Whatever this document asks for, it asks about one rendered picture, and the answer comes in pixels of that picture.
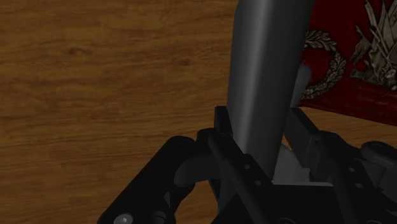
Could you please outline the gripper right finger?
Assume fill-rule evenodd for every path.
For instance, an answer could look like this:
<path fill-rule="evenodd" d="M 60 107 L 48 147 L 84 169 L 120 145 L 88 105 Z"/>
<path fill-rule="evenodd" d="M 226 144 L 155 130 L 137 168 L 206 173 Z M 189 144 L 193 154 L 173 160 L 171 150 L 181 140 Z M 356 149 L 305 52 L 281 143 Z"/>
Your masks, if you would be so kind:
<path fill-rule="evenodd" d="M 284 135 L 311 179 L 333 185 L 342 224 L 397 224 L 397 148 L 380 141 L 353 147 L 299 108 L 289 110 Z"/>

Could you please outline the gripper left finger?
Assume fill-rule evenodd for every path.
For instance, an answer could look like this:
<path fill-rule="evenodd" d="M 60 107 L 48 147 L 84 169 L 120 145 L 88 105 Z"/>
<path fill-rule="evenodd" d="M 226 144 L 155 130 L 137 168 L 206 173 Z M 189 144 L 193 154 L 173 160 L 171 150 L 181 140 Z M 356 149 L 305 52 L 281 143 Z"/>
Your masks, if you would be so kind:
<path fill-rule="evenodd" d="M 266 206 L 272 182 L 232 139 L 228 110 L 217 106 L 214 126 L 197 138 L 174 136 L 101 214 L 97 224 L 176 224 L 174 213 L 208 181 L 218 205 L 211 224 L 274 224 Z"/>

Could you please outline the red patterned robot stand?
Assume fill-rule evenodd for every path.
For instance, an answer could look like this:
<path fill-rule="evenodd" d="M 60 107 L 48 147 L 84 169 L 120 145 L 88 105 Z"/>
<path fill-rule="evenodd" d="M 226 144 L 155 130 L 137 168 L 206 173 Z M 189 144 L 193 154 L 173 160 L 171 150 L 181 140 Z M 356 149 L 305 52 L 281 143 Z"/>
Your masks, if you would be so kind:
<path fill-rule="evenodd" d="M 300 104 L 397 126 L 397 0 L 315 0 Z"/>

